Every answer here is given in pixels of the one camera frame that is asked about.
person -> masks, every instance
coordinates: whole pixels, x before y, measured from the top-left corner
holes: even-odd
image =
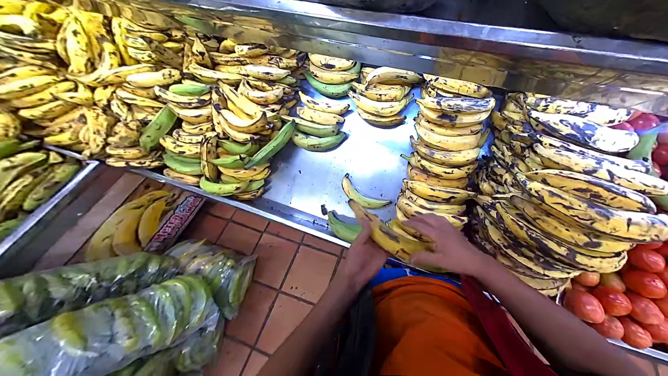
[[[568,374],[644,375],[620,348],[509,273],[443,217],[419,215],[405,224],[434,241],[434,252],[413,254],[412,264],[444,268],[477,279],[540,347],[553,369],[558,365],[568,370]],[[387,259],[387,254],[371,239],[369,223],[363,221],[362,226],[362,232],[347,251],[345,263],[318,303],[265,363],[260,376],[313,374],[323,344],[335,335],[340,320]],[[371,351],[373,354],[367,354],[372,360],[364,372],[511,374],[455,284],[406,276],[377,285],[372,295],[375,349]],[[356,361],[354,366],[362,367],[363,363]],[[540,366],[550,370],[542,363]],[[554,375],[551,370],[545,374]]]

red strap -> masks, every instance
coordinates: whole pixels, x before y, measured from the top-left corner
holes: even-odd
[[[487,335],[494,343],[496,352],[508,372],[513,376],[556,376],[524,342],[506,316],[506,312],[496,302],[482,292],[480,282],[469,276],[462,276],[462,290],[478,315]]]

metal edge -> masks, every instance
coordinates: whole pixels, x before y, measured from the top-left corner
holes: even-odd
[[[100,162],[85,161],[83,168],[74,175],[74,178],[62,187],[49,201],[30,213],[25,221],[0,243],[0,258],[10,256],[10,249],[21,247],[22,243],[27,242],[26,235],[35,231],[35,226],[39,222],[48,220],[49,217],[55,215],[56,213],[52,212],[54,208],[66,204],[65,198],[99,166]]]

orange shirt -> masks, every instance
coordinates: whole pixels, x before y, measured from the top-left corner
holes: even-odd
[[[508,375],[464,293],[426,277],[373,288],[372,375]]]

blue cloth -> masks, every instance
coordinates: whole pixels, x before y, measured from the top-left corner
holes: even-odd
[[[382,268],[378,274],[376,274],[372,279],[371,279],[371,287],[374,288],[378,286],[381,283],[385,283],[387,281],[395,280],[397,278],[402,278],[402,277],[427,277],[427,278],[435,278],[437,280],[441,280],[443,282],[447,282],[449,284],[452,284],[454,286],[457,286],[459,288],[462,287],[462,284],[460,284],[457,281],[451,280],[448,277],[443,277],[443,276],[434,276],[431,274],[422,274],[418,272],[414,272],[410,269],[401,269],[401,268]]]

